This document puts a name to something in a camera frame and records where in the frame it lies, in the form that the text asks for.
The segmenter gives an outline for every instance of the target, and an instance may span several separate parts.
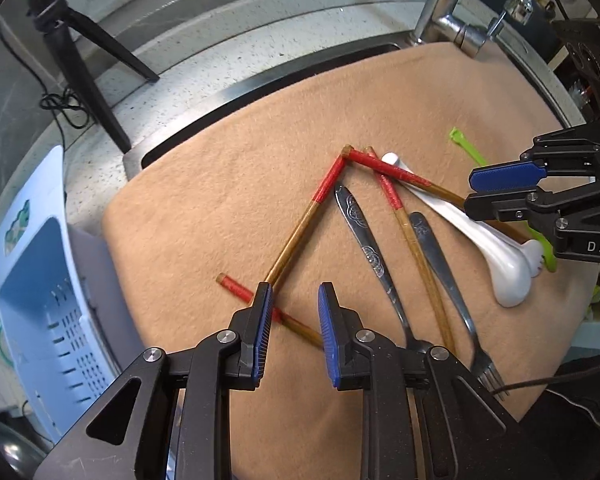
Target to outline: chopstick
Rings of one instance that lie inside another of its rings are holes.
[[[448,189],[443,188],[442,186],[438,186],[438,184],[434,184],[426,178],[422,178],[421,176],[417,176],[414,173],[410,173],[409,171],[404,171],[401,168],[396,168],[391,164],[387,164],[382,160],[377,158],[373,158],[372,156],[367,155],[366,153],[359,152],[355,150],[352,146],[347,145],[342,149],[342,156],[361,164],[362,166],[366,166],[371,168],[374,171],[378,171],[379,173],[385,174],[387,176],[396,178],[397,180],[401,180],[406,182],[407,184],[411,184],[417,188],[420,188],[427,193],[435,195],[446,202],[449,202],[456,206],[458,209],[464,211],[464,198],[459,195],[456,195],[454,192],[449,191]],[[529,237],[519,232],[513,226],[505,224],[503,222],[499,222],[497,220],[489,220],[486,221],[487,224],[492,226],[494,229],[497,229],[501,233],[507,235],[512,240],[517,241],[519,244],[523,244],[530,240]]]
[[[227,276],[223,272],[218,274],[216,277],[216,282],[232,293],[236,298],[239,298],[243,303],[251,303],[251,300],[253,299],[253,292],[251,292],[244,285],[238,283],[231,276]],[[322,336],[310,326],[307,326],[303,322],[298,321],[295,317],[282,312],[276,306],[273,307],[271,319],[274,322],[286,326],[289,330],[291,330],[291,332],[298,334],[300,337],[304,338],[309,343],[322,350]]]
[[[368,156],[378,159],[376,152],[371,146],[366,148],[365,151]],[[395,190],[394,184],[391,182],[391,180],[378,171],[375,171],[374,174],[380,184],[380,187],[382,188],[382,191],[384,191],[384,195],[386,196],[389,205],[394,210],[395,218],[397,219],[398,224],[400,224],[400,228],[404,234],[404,239],[407,241],[407,245],[411,251],[411,254],[416,261],[418,272],[420,273],[420,277],[422,278],[425,288],[427,289],[427,295],[429,296],[429,301],[436,316],[436,322],[438,323],[438,328],[440,329],[440,333],[442,335],[442,341],[445,347],[451,353],[455,353],[456,344],[454,342],[454,336],[451,332],[451,327],[449,325],[444,304],[442,303],[440,290],[438,290],[438,284],[433,277],[433,273],[431,272],[429,264],[427,263],[427,259],[422,252],[420,244],[418,243],[418,239],[413,231],[411,222],[409,222],[404,204],[402,203],[402,200],[400,199],[398,192]]]
[[[311,198],[309,205],[302,213],[302,217],[300,218],[298,224],[294,228],[293,232],[286,240],[285,245],[282,247],[280,254],[276,258],[275,262],[269,269],[264,281],[270,283],[271,285],[276,285],[276,282],[279,280],[280,276],[285,270],[286,265],[291,260],[291,257],[296,252],[300,240],[302,236],[306,232],[309,227],[311,220],[315,217],[318,212],[318,208],[320,204],[324,202],[324,199],[328,197],[333,184],[335,184],[336,180],[342,173],[342,170],[346,166],[344,158],[339,155],[329,171],[323,178],[320,186],[315,191],[314,196]],[[222,285],[226,290],[231,292],[237,298],[240,298],[245,303],[250,303],[251,298],[253,297],[253,293],[246,288],[245,286],[238,283],[236,280],[231,278],[225,273],[218,274],[216,277],[216,282]],[[322,337],[311,327],[305,325],[304,323],[298,321],[297,319],[289,316],[289,314],[285,314],[278,308],[274,308],[274,320],[279,320],[282,325],[288,327],[289,330],[297,333],[302,336],[308,342],[322,348]]]
[[[345,167],[345,161],[342,156],[338,156],[335,162],[333,163],[331,169],[328,171],[327,175],[324,177],[320,186],[316,190],[314,196],[312,197],[309,205],[302,213],[302,217],[298,224],[296,224],[296,228],[291,233],[291,236],[287,239],[284,247],[280,251],[280,254],[276,258],[276,261],[273,263],[272,267],[269,269],[264,281],[270,283],[271,285],[275,285],[282,272],[285,270],[286,264],[289,263],[289,260],[293,256],[304,232],[309,227],[311,220],[315,217],[318,208],[324,199],[327,198],[333,184],[335,184],[336,180],[340,176],[340,173]]]

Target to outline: blue gripper pad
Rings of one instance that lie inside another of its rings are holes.
[[[477,192],[500,191],[517,187],[537,186],[546,177],[546,169],[533,162],[506,162],[476,168],[469,175],[469,186]]]
[[[323,283],[318,288],[318,316],[320,317],[320,330],[322,332],[322,345],[324,347],[324,357],[327,361],[327,373],[331,379],[334,388],[340,386],[342,374],[340,373],[340,362],[338,358],[338,342],[333,327],[333,318],[330,302],[327,296],[326,286],[331,283]]]
[[[253,370],[251,378],[260,382],[264,375],[264,363],[267,357],[267,347],[269,346],[269,332],[271,330],[271,314],[273,313],[273,288],[267,283],[267,292],[264,299],[264,309],[260,314],[258,331],[253,346]]]

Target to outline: green plastic utensil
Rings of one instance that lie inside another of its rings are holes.
[[[485,159],[480,154],[478,149],[467,140],[467,138],[464,136],[464,133],[462,133],[457,128],[453,128],[451,130],[451,132],[449,133],[449,139],[451,139],[463,150],[465,150],[468,153],[468,155],[476,162],[476,164],[478,164],[478,166],[489,165],[487,159]],[[529,227],[528,223],[525,222],[525,224],[532,238],[538,240],[542,245],[542,259],[544,260],[544,267],[549,272],[555,272],[555,269],[557,268],[557,261],[554,255],[554,248],[549,243],[549,240],[547,240],[542,233],[539,233],[535,229]]]

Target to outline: wall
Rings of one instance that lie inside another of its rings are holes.
[[[53,79],[18,45],[13,34],[6,30],[5,35],[45,83],[57,90]],[[52,120],[49,111],[38,107],[41,95],[40,85],[0,43],[0,193],[22,157]]]

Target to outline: screw head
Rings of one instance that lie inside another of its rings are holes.
[[[144,352],[142,352],[142,357],[148,363],[153,363],[162,357],[162,350],[159,348],[147,348]]]
[[[434,346],[431,349],[431,357],[436,361],[446,361],[449,359],[449,350],[443,346]]]
[[[371,330],[367,330],[366,328],[362,330],[358,330],[356,332],[356,339],[361,343],[369,343],[376,338],[376,334],[371,332]]]
[[[235,339],[235,332],[233,330],[222,330],[218,332],[216,339],[221,343],[230,343]]]

